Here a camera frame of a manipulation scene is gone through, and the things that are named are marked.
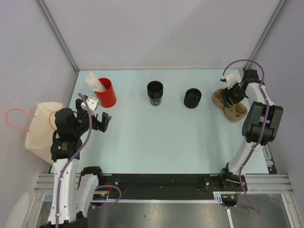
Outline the brown pulp cup carrier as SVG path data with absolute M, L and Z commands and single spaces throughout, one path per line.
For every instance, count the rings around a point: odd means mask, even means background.
M 224 106 L 224 101 L 220 94 L 222 90 L 223 89 L 218 89 L 212 94 L 213 103 L 221 108 L 225 116 L 233 122 L 240 121 L 246 117 L 247 108 L 242 103 L 234 104 L 232 107 Z

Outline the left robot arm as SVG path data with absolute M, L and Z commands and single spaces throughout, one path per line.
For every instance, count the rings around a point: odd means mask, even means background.
M 55 113 L 57 129 L 53 133 L 51 158 L 54 169 L 53 199 L 44 228 L 86 228 L 87 212 L 95 190 L 105 184 L 99 166 L 85 167 L 79 180 L 76 171 L 80 152 L 87 144 L 83 134 L 93 130 L 105 132 L 111 120 L 107 113 L 99 121 L 96 112 L 100 100 L 85 96 L 76 100 L 76 111 L 62 108 Z

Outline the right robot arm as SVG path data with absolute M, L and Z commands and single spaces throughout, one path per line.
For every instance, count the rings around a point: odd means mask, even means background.
M 283 108 L 275 105 L 266 93 L 264 82 L 258 78 L 256 70 L 245 70 L 240 82 L 232 82 L 233 77 L 225 75 L 227 87 L 220 92 L 225 108 L 232 108 L 244 98 L 252 101 L 242 127 L 244 137 L 239 150 L 219 175 L 219 185 L 223 190 L 245 187 L 246 168 L 256 152 L 275 139 L 283 115 Z

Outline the red cylindrical straw holder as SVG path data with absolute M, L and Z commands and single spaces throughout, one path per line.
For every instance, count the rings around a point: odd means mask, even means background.
M 117 99 L 112 82 L 108 78 L 100 78 L 99 81 L 106 88 L 104 92 L 95 92 L 96 97 L 100 100 L 100 105 L 104 108 L 113 107 Z

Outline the tilted black ribbed cup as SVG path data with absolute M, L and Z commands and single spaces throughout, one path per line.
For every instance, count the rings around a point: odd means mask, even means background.
M 196 108 L 201 100 L 201 91 L 196 88 L 187 90 L 184 97 L 184 105 L 187 108 Z

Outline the upright black ribbed cup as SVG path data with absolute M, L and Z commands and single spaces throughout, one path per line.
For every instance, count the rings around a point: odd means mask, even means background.
M 151 105 L 160 105 L 163 96 L 163 84 L 160 81 L 149 82 L 147 85 L 147 94 Z

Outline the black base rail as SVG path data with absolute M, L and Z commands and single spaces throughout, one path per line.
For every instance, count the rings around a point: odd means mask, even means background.
M 212 200 L 214 192 L 238 192 L 246 190 L 237 187 L 224 190 L 221 187 L 220 174 L 103 174 L 100 167 L 86 167 L 80 176 L 86 174 L 97 175 L 98 186 L 106 183 L 111 190 L 109 199 L 116 200 Z

